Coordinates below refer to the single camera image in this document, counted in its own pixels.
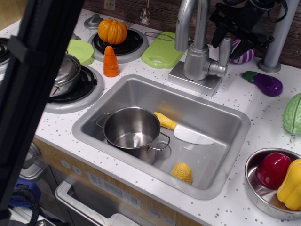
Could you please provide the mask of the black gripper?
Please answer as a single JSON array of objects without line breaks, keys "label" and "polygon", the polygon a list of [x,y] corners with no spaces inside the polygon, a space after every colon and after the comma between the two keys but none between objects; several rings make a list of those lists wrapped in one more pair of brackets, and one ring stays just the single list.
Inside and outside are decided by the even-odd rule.
[{"label": "black gripper", "polygon": [[261,17],[274,5],[274,2],[247,2],[241,7],[235,7],[229,3],[217,3],[210,16],[216,26],[212,46],[217,48],[230,33],[241,40],[230,59],[239,58],[249,49],[264,49],[275,39],[264,27]]}]

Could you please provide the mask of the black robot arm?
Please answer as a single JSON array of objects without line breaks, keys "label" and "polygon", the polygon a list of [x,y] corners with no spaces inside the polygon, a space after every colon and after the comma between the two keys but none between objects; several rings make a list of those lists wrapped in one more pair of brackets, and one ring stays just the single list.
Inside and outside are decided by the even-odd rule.
[{"label": "black robot arm", "polygon": [[264,27],[261,17],[264,13],[270,16],[270,11],[276,3],[281,4],[285,12],[279,19],[269,18],[271,22],[282,21],[288,12],[285,0],[245,0],[244,6],[236,6],[242,2],[242,0],[225,0],[223,3],[217,3],[215,11],[210,16],[210,20],[216,26],[212,39],[213,47],[218,47],[228,33],[240,39],[230,59],[237,59],[250,49],[263,51],[275,38]]}]

